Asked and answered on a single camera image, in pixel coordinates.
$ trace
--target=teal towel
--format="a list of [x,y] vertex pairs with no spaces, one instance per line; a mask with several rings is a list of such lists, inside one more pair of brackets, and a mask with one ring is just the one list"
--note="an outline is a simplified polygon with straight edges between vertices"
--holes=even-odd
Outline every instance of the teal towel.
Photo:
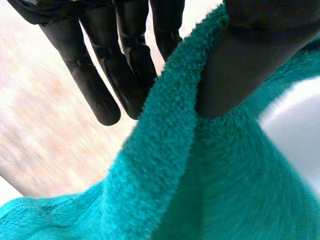
[[227,21],[222,4],[179,45],[102,182],[6,203],[0,239],[319,240],[319,199],[257,119],[292,84],[319,74],[320,37],[242,105],[205,120],[195,112],[197,85]]

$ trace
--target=robotic hand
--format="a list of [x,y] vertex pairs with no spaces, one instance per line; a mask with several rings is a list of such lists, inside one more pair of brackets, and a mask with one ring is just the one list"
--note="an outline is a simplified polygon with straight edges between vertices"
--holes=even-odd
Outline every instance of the robotic hand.
[[[96,57],[126,113],[137,119],[157,77],[146,45],[148,0],[105,0],[103,4],[79,4],[77,16],[40,24],[58,50],[98,121],[111,126],[121,111],[99,76],[84,43],[80,22],[89,36]],[[165,61],[182,41],[185,0],[150,0],[158,49]],[[118,32],[124,54],[118,43]]]

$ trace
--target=black finger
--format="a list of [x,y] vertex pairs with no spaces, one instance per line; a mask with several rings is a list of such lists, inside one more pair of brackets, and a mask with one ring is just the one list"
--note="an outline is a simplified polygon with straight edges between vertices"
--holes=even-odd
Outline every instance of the black finger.
[[150,48],[146,45],[148,0],[114,0],[123,52],[145,96],[157,77]]
[[254,16],[248,21],[234,17],[231,23],[238,23],[237,27],[228,24],[216,40],[199,84],[196,109],[201,116],[214,119],[237,107],[320,32],[320,21],[256,29],[268,22],[253,20]]
[[179,29],[182,25],[185,0],[150,0],[153,30],[158,49],[167,62],[169,56],[182,41]]
[[98,121],[106,126],[120,120],[120,109],[95,68],[78,18],[41,24],[40,28],[60,53]]
[[115,7],[112,4],[104,4],[85,11],[80,14],[80,21],[124,110],[132,119],[138,119],[146,98],[121,52]]

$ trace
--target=white surface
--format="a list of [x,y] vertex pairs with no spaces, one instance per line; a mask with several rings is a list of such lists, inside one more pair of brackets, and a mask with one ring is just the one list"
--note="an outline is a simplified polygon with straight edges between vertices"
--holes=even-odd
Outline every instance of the white surface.
[[320,196],[320,77],[297,84],[261,123]]
[[0,176],[0,207],[6,202],[22,197],[13,186],[11,186],[6,180]]

